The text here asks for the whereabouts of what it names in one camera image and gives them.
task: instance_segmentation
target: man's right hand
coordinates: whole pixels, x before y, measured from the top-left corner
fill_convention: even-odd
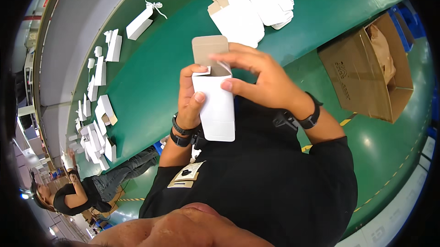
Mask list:
[[[222,89],[265,107],[287,109],[299,120],[313,113],[311,98],[291,81],[269,54],[229,43],[228,53],[213,54],[210,58],[229,63],[231,68],[248,70],[258,77],[255,85],[236,78],[225,79],[221,83]]]

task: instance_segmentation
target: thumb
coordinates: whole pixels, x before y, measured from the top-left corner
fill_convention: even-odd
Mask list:
[[[191,100],[188,104],[188,112],[187,117],[189,118],[195,118],[201,110],[201,107],[203,106],[203,103],[205,102],[205,94],[203,92],[196,92],[191,97]]]
[[[220,84],[220,87],[223,90],[229,91],[253,102],[256,102],[259,99],[258,87],[240,79],[224,79]]]

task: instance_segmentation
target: black top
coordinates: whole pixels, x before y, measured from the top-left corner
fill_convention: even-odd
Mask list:
[[[81,206],[74,208],[69,208],[68,206],[66,206],[66,204],[64,203],[64,197],[66,195],[76,194],[74,185],[69,183],[64,185],[56,192],[54,198],[54,208],[63,214],[76,215],[94,206],[98,200],[101,200],[101,196],[99,195],[99,192],[96,189],[95,184],[93,183],[92,177],[84,178],[84,180],[81,181],[81,184],[87,195],[87,202],[85,202]]]
[[[202,202],[275,246],[334,246],[357,203],[347,137],[302,153],[293,129],[272,125],[276,110],[238,100],[236,140],[202,148],[191,188],[167,188],[184,166],[159,167],[139,217]]]

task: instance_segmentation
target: white glove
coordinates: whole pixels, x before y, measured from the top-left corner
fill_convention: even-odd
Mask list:
[[[64,166],[66,167],[66,169],[73,169],[75,168],[74,162],[72,160],[72,158],[70,158],[69,155],[63,153],[63,155],[61,156],[61,160],[64,163]]]

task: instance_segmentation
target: brown paper bag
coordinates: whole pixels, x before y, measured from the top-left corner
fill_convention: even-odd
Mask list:
[[[382,32],[380,32],[377,26],[373,24],[368,27],[368,36],[370,37],[371,45],[376,53],[379,65],[382,68],[385,83],[388,85],[389,81],[396,73],[393,58],[389,53],[388,42]]]

